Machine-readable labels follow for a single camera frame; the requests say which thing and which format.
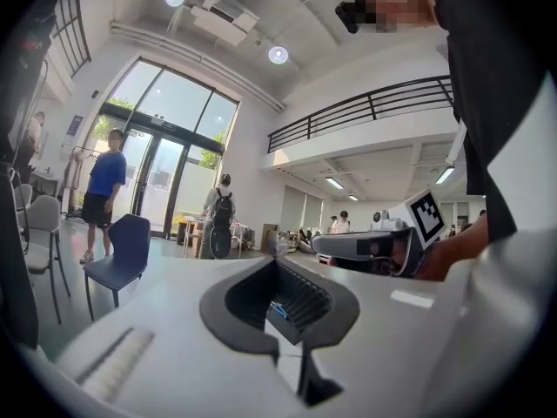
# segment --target backpack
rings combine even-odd
[[[232,216],[234,214],[234,206],[232,204],[232,192],[223,196],[220,189],[217,188],[218,200],[211,211],[211,224],[214,228],[230,228],[232,224]]]

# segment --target black railing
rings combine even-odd
[[[274,131],[269,135],[268,152],[352,125],[452,106],[453,87],[449,76],[390,85],[338,102]]]
[[[52,39],[56,47],[64,52],[66,68],[74,77],[91,60],[81,18],[81,3],[79,0],[58,0],[55,12],[56,26]]]

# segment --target floor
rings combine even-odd
[[[50,291],[50,278],[48,274],[36,276],[31,275],[34,284],[35,297],[39,316],[39,344],[51,361],[54,361],[62,352],[65,346],[70,343],[79,333],[91,324],[91,317],[87,307],[85,295],[85,283],[82,266],[79,258],[87,248],[87,226],[75,220],[65,220],[62,222],[60,231],[60,253],[64,265],[64,273],[68,280],[71,298],[68,298],[62,276],[55,262],[55,282],[58,306],[62,325],[58,325],[52,294]],[[103,256],[102,234],[97,231],[95,243],[95,254]],[[193,252],[188,251],[188,259],[184,259],[185,265],[191,258]],[[242,259],[252,259],[260,257],[257,251],[242,252]],[[140,281],[135,280],[119,293],[120,304],[124,304],[136,291],[138,283],[148,284],[150,280],[156,280],[157,276],[164,271],[162,265],[158,265],[161,257],[183,258],[182,247],[175,241],[165,239],[151,239],[149,250],[149,265]],[[237,259],[238,250],[232,250],[228,259]],[[98,320],[114,308],[112,293],[109,289],[97,285],[90,280],[91,304],[95,319]]]

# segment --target glass window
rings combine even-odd
[[[172,233],[178,231],[178,220],[187,215],[203,214],[203,204],[207,193],[215,185],[220,156],[193,145],[188,153],[174,215],[172,216]]]
[[[151,88],[139,109],[143,113],[151,116],[158,115],[166,122],[193,131],[210,95],[211,90],[165,71]]]
[[[237,104],[213,93],[196,132],[223,144],[237,107]]]
[[[137,62],[112,93],[108,102],[133,110],[159,72],[160,68],[155,65]]]

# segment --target chair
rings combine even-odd
[[[30,239],[27,253],[25,254],[25,263],[31,274],[44,274],[48,269],[50,271],[50,289],[52,291],[52,300],[54,300],[54,309],[58,324],[61,324],[60,310],[56,297],[56,289],[54,287],[54,268],[53,260],[58,260],[60,273],[66,287],[68,297],[71,297],[68,282],[64,274],[64,267],[60,258],[60,203],[50,195],[41,195],[27,209],[27,221],[25,220],[25,212],[17,214],[17,220],[21,226],[26,226],[30,231],[43,231],[49,233],[49,247],[39,245]],[[57,257],[54,257],[54,246],[56,245]]]
[[[118,291],[135,279],[141,279],[147,267],[151,223],[148,219],[126,213],[109,228],[108,235],[114,246],[114,253],[110,257],[84,266],[87,305],[93,321],[95,317],[91,305],[89,278],[112,291],[114,307],[118,308]]]
[[[33,187],[26,184],[19,185],[19,187],[14,189],[14,194],[16,197],[17,211],[28,209],[31,204],[31,198],[33,197]]]

